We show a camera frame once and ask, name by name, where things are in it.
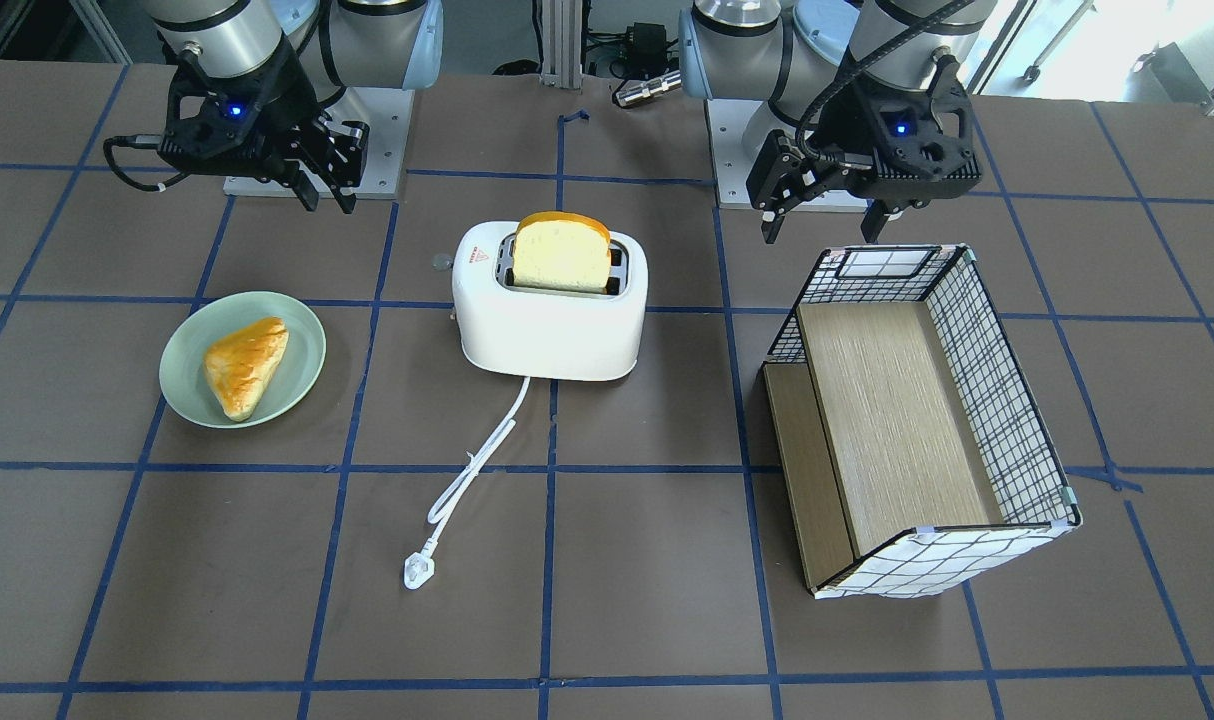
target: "wooden panel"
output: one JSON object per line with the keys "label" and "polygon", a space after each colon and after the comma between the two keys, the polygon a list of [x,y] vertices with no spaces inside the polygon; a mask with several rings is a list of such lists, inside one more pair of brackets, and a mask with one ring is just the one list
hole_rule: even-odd
{"label": "wooden panel", "polygon": [[799,307],[855,550],[919,525],[1000,516],[927,307]]}
{"label": "wooden panel", "polygon": [[855,552],[812,390],[812,373],[804,364],[766,364],[764,379],[802,552],[802,577],[807,588],[817,588],[846,569]]}

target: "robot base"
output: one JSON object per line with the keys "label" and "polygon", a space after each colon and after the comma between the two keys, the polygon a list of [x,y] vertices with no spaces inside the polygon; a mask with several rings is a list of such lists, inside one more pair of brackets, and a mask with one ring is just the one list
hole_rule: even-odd
{"label": "robot base", "polygon": [[[402,160],[407,151],[407,131],[412,126],[412,101],[415,91],[386,87],[351,87],[345,97],[329,108],[337,120],[363,120],[371,127],[363,182],[354,188],[361,200],[396,200],[402,181]],[[305,170],[318,191],[319,200],[331,199],[331,192],[310,170]],[[291,197],[278,183],[260,183],[255,178],[226,178],[226,195]]]}
{"label": "robot base", "polygon": [[[759,108],[764,108],[759,100],[709,100],[707,101],[707,119],[709,121],[709,147],[713,152],[713,170],[717,178],[717,205],[720,208],[733,208],[751,210],[749,195],[745,191],[745,178],[749,177],[749,169],[753,168],[754,152],[745,151],[744,142],[741,141],[745,127],[750,124],[756,126],[758,119],[754,114]],[[755,134],[755,143],[762,143],[767,129]],[[864,212],[868,202],[849,193],[835,189],[826,192],[816,200],[804,202],[794,208],[794,212]]]}

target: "grid lines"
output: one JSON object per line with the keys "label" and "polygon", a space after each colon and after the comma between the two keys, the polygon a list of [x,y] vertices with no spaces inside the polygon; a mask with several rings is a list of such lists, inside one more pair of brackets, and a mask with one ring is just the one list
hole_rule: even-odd
{"label": "grid lines", "polygon": [[[100,168],[100,165],[89,164],[87,159],[91,155],[91,149],[95,147],[96,138],[100,136],[101,129],[104,126],[104,119],[108,118],[109,110],[117,100],[119,90],[121,90],[123,79],[126,76],[127,68],[123,68],[121,74],[117,79],[113,91],[109,95],[104,109],[100,114],[98,123],[96,123],[95,130],[92,131],[91,138],[87,142],[85,151],[80,161],[75,165],[39,165],[39,164],[5,164],[0,163],[0,169],[13,169],[13,170],[59,170],[61,172],[70,172],[70,177],[59,195],[57,205],[53,206],[51,211],[49,222],[45,225],[44,232],[40,236],[34,250],[32,250],[30,259],[28,259],[25,267],[21,271],[19,277],[11,293],[0,293],[0,301],[4,301],[4,310],[0,314],[0,336],[4,333],[5,324],[7,324],[8,316],[15,310],[17,302],[141,302],[141,304],[176,304],[176,305],[189,305],[191,313],[197,311],[200,306],[210,302],[214,299],[205,297],[205,285],[210,277],[215,260],[217,260],[220,242],[222,242],[223,233],[226,231],[229,215],[236,205],[236,199],[228,199],[222,220],[220,220],[219,232],[215,236],[211,250],[208,255],[206,263],[204,266],[204,272],[199,279],[199,287],[197,288],[195,295],[192,297],[129,297],[129,296],[62,296],[62,295],[27,295],[23,291],[28,274],[34,268],[39,255],[41,254],[46,238],[50,237],[51,231],[53,231],[55,225],[59,220],[59,214],[62,212],[69,195],[75,187],[75,182],[80,178],[83,172],[108,172],[108,168]],[[1189,284],[1189,279],[1180,270],[1179,262],[1172,253],[1168,240],[1163,234],[1163,229],[1155,215],[1152,214],[1151,204],[1184,204],[1184,205],[1206,205],[1214,208],[1213,199],[1175,199],[1175,197],[1146,197],[1139,189],[1136,180],[1129,172],[1127,163],[1123,155],[1116,147],[1113,138],[1110,137],[1110,131],[1105,126],[1104,119],[1100,117],[1099,110],[1096,110],[1095,104],[1093,104],[1093,114],[1096,115],[1097,121],[1107,138],[1110,138],[1111,149],[1118,157],[1119,164],[1123,165],[1124,172],[1129,182],[1131,182],[1133,188],[1136,191],[1136,197],[1123,197],[1123,195],[1055,195],[1055,193],[1015,193],[1008,192],[1005,185],[1002,181],[1000,174],[997,171],[997,160],[989,147],[987,146],[983,134],[981,136],[982,143],[985,143],[986,151],[991,158],[991,164],[994,165],[994,172],[997,183],[999,183],[999,192],[974,192],[974,195],[993,195],[1003,197],[1008,205],[1010,217],[1017,227],[1020,240],[1022,242],[1023,250],[1026,251],[1029,263],[1032,266],[1033,273],[1036,273],[1038,288],[1043,300],[1046,302],[1045,314],[1032,314],[1032,313],[999,313],[1003,319],[1028,319],[1028,321],[1043,321],[1050,322],[1056,329],[1057,336],[1060,338],[1061,345],[1063,345],[1065,355],[1070,362],[1070,369],[1073,370],[1076,382],[1078,384],[1079,392],[1082,395],[1084,404],[1087,404],[1088,415],[1090,415],[1093,424],[1093,432],[1096,433],[1097,442],[1102,452],[1102,459],[1105,465],[1102,467],[1083,467],[1083,466],[1070,466],[1065,471],[1067,474],[1077,475],[1077,477],[1087,477],[1091,480],[1101,480],[1101,482],[1110,482],[1116,489],[1131,489],[1134,492],[1144,492],[1144,488],[1139,483],[1129,482],[1129,480],[1123,480],[1118,477],[1118,474],[1129,475],[1214,475],[1214,467],[1206,466],[1119,466],[1114,464],[1107,454],[1107,448],[1105,446],[1104,433],[1101,433],[1100,424],[1096,419],[1095,410],[1093,409],[1091,398],[1087,392],[1087,384],[1083,382],[1082,374],[1078,370],[1077,361],[1070,351],[1068,340],[1063,334],[1063,328],[1060,327],[1061,322],[1073,321],[1073,322],[1138,322],[1138,323],[1198,323],[1206,325],[1207,330],[1214,340],[1214,316],[1207,316],[1206,311],[1201,304],[1198,304],[1195,295],[1193,288]],[[572,120],[578,119],[579,114],[572,115]],[[565,182],[589,182],[589,183],[630,183],[630,185],[697,185],[697,186],[711,186],[711,181],[707,178],[623,178],[623,177],[597,177],[597,176],[567,176],[563,174],[563,147],[562,147],[562,124],[563,118],[560,118],[558,124],[558,170],[556,174],[539,174],[539,172],[456,172],[456,170],[432,170],[432,169],[409,169],[408,174],[419,174],[419,176],[447,176],[447,177],[478,177],[478,178],[552,178],[557,182],[558,188],[558,206],[562,205],[562,187]],[[171,172],[171,170],[163,168],[136,168],[134,172]],[[1155,225],[1155,231],[1159,234],[1161,242],[1163,242],[1164,249],[1178,270],[1180,279],[1182,279],[1184,287],[1191,300],[1195,302],[1197,310],[1197,316],[1190,316],[1184,318],[1184,316],[1123,316],[1123,314],[1059,314],[1053,305],[1050,293],[1046,290],[1045,283],[1043,283],[1040,277],[1040,271],[1038,270],[1036,256],[1033,256],[1032,249],[1027,238],[1023,237],[1023,228],[1020,227],[1019,215],[1015,211],[1011,199],[1048,199],[1048,200],[1063,200],[1063,202],[1139,202],[1146,209],[1147,217],[1151,223]],[[69,678],[66,682],[45,682],[45,684],[0,684],[0,693],[2,695],[16,695],[16,693],[59,693],[62,696],[62,702],[59,703],[58,719],[66,718],[68,714],[69,702],[73,695],[78,693],[144,693],[144,692],[299,692],[301,695],[299,716],[305,719],[307,712],[310,710],[310,697],[313,693],[330,693],[330,692],[354,692],[354,691],[424,691],[425,688],[442,688],[442,691],[456,691],[460,688],[510,688],[510,691],[531,691],[537,688],[539,691],[541,702],[539,718],[540,720],[548,716],[548,690],[549,688],[637,688],[637,687],[688,687],[688,685],[767,685],[771,687],[772,693],[772,710],[773,716],[781,720],[781,685],[800,685],[800,684],[918,684],[918,682],[986,682],[989,688],[992,703],[994,703],[994,713],[997,719],[1003,718],[1002,698],[997,693],[995,680],[1014,680],[1014,679],[1053,679],[1053,678],[1101,678],[1101,676],[1191,676],[1196,687],[1198,690],[1199,699],[1206,708],[1207,716],[1214,719],[1214,708],[1212,708],[1210,698],[1207,696],[1206,687],[1203,687],[1202,678],[1214,676],[1214,667],[1197,665],[1192,652],[1189,651],[1189,644],[1186,637],[1182,635],[1182,629],[1180,629],[1178,612],[1172,605],[1168,593],[1165,593],[1165,585],[1163,579],[1161,579],[1159,568],[1152,557],[1152,552],[1148,550],[1147,539],[1144,534],[1141,527],[1141,521],[1139,521],[1138,512],[1131,505],[1131,500],[1124,500],[1124,506],[1128,511],[1128,518],[1131,521],[1131,527],[1136,532],[1139,546],[1141,546],[1145,555],[1148,569],[1151,571],[1152,579],[1155,579],[1156,591],[1161,595],[1164,602],[1165,612],[1168,612],[1168,618],[1172,622],[1173,631],[1178,635],[1178,641],[1180,647],[1182,647],[1184,659],[1186,664],[1184,665],[1136,665],[1136,667],[1036,667],[1036,669],[994,669],[988,661],[988,652],[985,642],[983,628],[981,624],[981,618],[978,618],[978,611],[976,601],[974,601],[971,583],[964,582],[963,591],[964,599],[968,601],[968,611],[972,619],[972,631],[976,633],[976,641],[978,652],[982,659],[982,670],[937,670],[937,671],[919,671],[919,673],[832,673],[832,674],[781,674],[776,667],[775,651],[773,651],[773,639],[772,639],[772,627],[771,627],[771,612],[768,607],[768,599],[766,593],[766,580],[764,579],[764,560],[761,544],[759,544],[758,535],[758,511],[754,506],[753,495],[753,482],[751,477],[754,474],[779,474],[779,466],[773,465],[750,465],[748,455],[748,438],[747,438],[747,423],[744,415],[744,398],[743,389],[741,387],[741,370],[738,363],[738,348],[734,345],[734,323],[732,318],[736,314],[785,314],[789,311],[785,307],[732,307],[728,293],[727,282],[727,266],[726,259],[724,256],[722,249],[722,228],[720,210],[713,209],[713,216],[715,217],[715,238],[717,243],[717,262],[720,263],[720,279],[722,284],[722,306],[721,307],[700,307],[700,306],[653,306],[648,307],[649,313],[691,313],[691,314],[722,314],[726,338],[727,338],[727,350],[728,361],[731,364],[731,378],[732,378],[732,395],[734,396],[734,409],[736,409],[736,425],[738,425],[738,440],[741,443],[741,465],[560,465],[557,463],[556,455],[556,416],[557,416],[557,382],[551,384],[551,398],[549,398],[549,454],[546,465],[494,465],[488,466],[484,471],[493,474],[493,471],[511,471],[511,474],[545,474],[548,476],[548,509],[546,509],[546,559],[544,559],[544,596],[541,607],[541,659],[539,673],[534,678],[465,678],[465,679],[352,679],[352,680],[314,680],[314,668],[316,661],[318,661],[319,644],[322,644],[323,627],[325,623],[327,614],[327,600],[329,594],[329,574],[331,573],[334,561],[336,561],[337,550],[337,538],[339,532],[342,528],[344,521],[344,509],[345,509],[345,497],[346,497],[346,480],[351,474],[438,474],[439,471],[459,471],[461,466],[456,465],[363,465],[352,463],[352,452],[354,452],[354,440],[356,432],[361,423],[361,404],[363,404],[364,387],[365,387],[365,374],[370,370],[370,361],[374,347],[375,328],[378,328],[380,311],[385,308],[401,308],[401,307],[432,307],[432,308],[447,308],[450,307],[450,302],[402,302],[402,301],[386,301],[379,300],[382,295],[382,284],[386,282],[386,274],[388,270],[388,255],[391,255],[391,246],[393,243],[395,226],[397,219],[397,204],[393,205],[391,210],[391,219],[388,220],[388,233],[386,238],[386,249],[384,249],[382,266],[380,266],[380,273],[378,279],[378,290],[375,291],[373,301],[346,301],[346,300],[329,300],[329,299],[316,299],[307,300],[306,304],[314,306],[350,306],[350,307],[368,307],[371,313],[370,318],[370,336],[369,346],[365,348],[365,363],[363,370],[363,381],[361,381],[359,389],[357,389],[354,396],[354,409],[351,415],[351,427],[348,437],[346,438],[346,452],[345,459],[342,459],[341,465],[290,465],[290,464],[160,464],[151,463],[149,454],[151,447],[153,446],[154,438],[158,433],[160,420],[163,419],[163,413],[165,409],[165,402],[163,397],[159,397],[158,404],[155,404],[154,415],[151,419],[149,432],[147,432],[144,438],[144,446],[141,448],[138,459],[135,463],[25,463],[25,461],[0,461],[0,470],[23,470],[23,469],[51,469],[51,470],[118,470],[118,471],[132,471],[132,482],[130,489],[127,489],[126,500],[123,504],[121,516],[119,516],[118,526],[114,533],[114,539],[110,546],[108,557],[104,560],[104,571],[101,574],[101,580],[98,584],[98,591],[92,601],[92,610],[89,612],[87,624],[85,630],[83,630],[83,637],[80,641],[80,647],[73,661],[73,667],[70,668]],[[310,659],[307,661],[306,670],[302,679],[299,680],[259,680],[257,682],[243,682],[243,684],[227,684],[227,682],[144,682],[144,684],[131,684],[131,682],[85,682],[80,679],[80,670],[83,661],[85,661],[87,650],[93,637],[96,616],[98,616],[101,602],[104,600],[104,591],[107,591],[109,582],[112,579],[117,552],[121,546],[124,532],[126,532],[127,523],[130,523],[130,515],[135,497],[141,484],[144,474],[153,474],[153,471],[245,471],[245,474],[251,474],[256,471],[268,471],[268,474],[337,474],[337,500],[336,500],[336,514],[334,514],[331,539],[329,539],[329,546],[327,550],[327,571],[324,574],[323,585],[319,593],[319,606],[318,612],[314,617],[314,629],[311,634],[310,642]],[[755,580],[758,580],[758,596],[759,596],[759,610],[761,610],[762,624],[764,624],[764,652],[767,656],[767,673],[766,674],[744,674],[744,675],[660,675],[660,676],[606,676],[606,678],[574,678],[574,679],[552,679],[549,676],[551,671],[549,670],[549,635],[551,635],[552,625],[552,561],[554,561],[554,531],[555,531],[555,475],[556,474],[626,474],[626,471],[635,471],[635,474],[739,474],[745,482],[745,501],[747,501],[747,514],[750,523],[750,542],[753,546],[754,557],[754,569]]]}

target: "white cable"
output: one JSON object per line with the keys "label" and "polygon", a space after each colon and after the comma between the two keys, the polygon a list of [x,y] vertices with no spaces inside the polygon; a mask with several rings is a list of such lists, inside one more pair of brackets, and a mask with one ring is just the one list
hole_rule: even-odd
{"label": "white cable", "polygon": [[523,404],[526,391],[528,391],[529,386],[531,378],[523,378],[523,389],[520,390],[520,396],[514,402],[514,406],[510,406],[510,412],[505,414],[501,424],[498,424],[497,429],[492,430],[492,435],[488,436],[487,442],[483,443],[483,447],[478,448],[478,454],[466,454],[469,455],[469,464],[456,475],[450,486],[443,491],[438,500],[433,501],[433,506],[430,508],[429,516],[425,518],[427,523],[433,525],[433,534],[430,534],[425,542],[425,546],[420,548],[420,552],[412,552],[402,562],[402,584],[407,589],[414,591],[414,589],[425,584],[425,580],[433,577],[433,549],[438,546],[438,538],[442,537],[443,528],[447,527],[447,520],[450,520],[452,512],[456,511],[456,503],[465,495],[465,491],[469,489],[473,478],[478,477],[480,470],[487,465],[493,452],[497,452],[497,448],[501,447],[501,442],[505,442],[510,430],[517,424],[514,420],[514,415],[517,414],[520,407]]}

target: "bread roll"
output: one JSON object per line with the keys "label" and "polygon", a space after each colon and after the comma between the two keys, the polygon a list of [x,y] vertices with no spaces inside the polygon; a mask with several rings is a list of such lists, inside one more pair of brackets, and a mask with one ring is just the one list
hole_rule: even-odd
{"label": "bread roll", "polygon": [[228,419],[250,418],[283,359],[287,338],[282,318],[262,318],[211,342],[203,372]]}
{"label": "bread roll", "polygon": [[544,290],[606,291],[611,233],[574,212],[528,215],[514,238],[514,284]]}

